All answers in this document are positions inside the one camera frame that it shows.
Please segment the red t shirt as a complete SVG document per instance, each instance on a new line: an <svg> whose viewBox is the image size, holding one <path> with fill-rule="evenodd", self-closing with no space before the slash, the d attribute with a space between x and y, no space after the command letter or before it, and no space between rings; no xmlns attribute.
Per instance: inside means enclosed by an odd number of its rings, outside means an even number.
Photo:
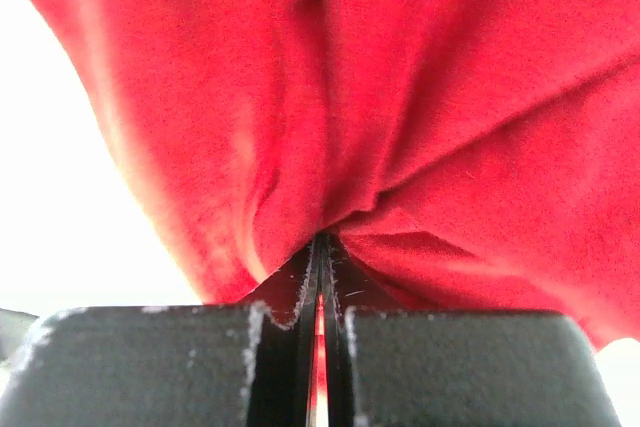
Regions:
<svg viewBox="0 0 640 427"><path fill-rule="evenodd" d="M410 311L639 334L639 0L30 0L201 305L329 235Z"/></svg>

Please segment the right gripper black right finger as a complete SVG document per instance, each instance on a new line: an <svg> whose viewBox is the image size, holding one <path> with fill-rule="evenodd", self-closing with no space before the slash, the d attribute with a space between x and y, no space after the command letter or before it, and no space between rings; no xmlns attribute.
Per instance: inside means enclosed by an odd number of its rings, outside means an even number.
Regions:
<svg viewBox="0 0 640 427"><path fill-rule="evenodd" d="M319 239L332 426L616 426L593 350L549 311L404 309Z"/></svg>

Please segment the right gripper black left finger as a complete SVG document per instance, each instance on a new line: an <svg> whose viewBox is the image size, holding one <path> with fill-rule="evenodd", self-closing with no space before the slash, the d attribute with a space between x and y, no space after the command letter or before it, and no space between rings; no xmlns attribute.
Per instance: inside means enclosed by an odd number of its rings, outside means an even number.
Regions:
<svg viewBox="0 0 640 427"><path fill-rule="evenodd" d="M317 248L235 304L82 307L11 359L5 426L308 426Z"/></svg>

